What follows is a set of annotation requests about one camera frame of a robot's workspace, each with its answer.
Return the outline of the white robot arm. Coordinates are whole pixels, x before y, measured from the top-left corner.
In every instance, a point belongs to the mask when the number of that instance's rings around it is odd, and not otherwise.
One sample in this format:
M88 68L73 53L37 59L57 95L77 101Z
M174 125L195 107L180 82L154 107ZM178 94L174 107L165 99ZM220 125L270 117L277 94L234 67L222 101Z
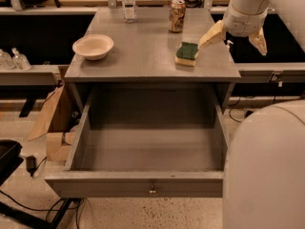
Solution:
M265 53L262 24L272 6L305 47L305 0L232 0L222 26L211 27L199 49L224 38L248 37ZM305 229L305 125L302 100L274 104L247 117L226 154L223 229Z

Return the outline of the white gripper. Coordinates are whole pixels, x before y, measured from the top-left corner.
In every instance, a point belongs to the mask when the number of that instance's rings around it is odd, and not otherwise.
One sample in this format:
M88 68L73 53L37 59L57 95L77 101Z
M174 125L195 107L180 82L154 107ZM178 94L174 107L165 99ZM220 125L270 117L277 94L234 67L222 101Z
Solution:
M237 9L233 3L225 11L223 21L218 20L199 40L200 50L223 41L226 31L236 37L249 36L250 43L260 52L267 55L267 44L263 27L267 16L268 4L263 2L253 10Z

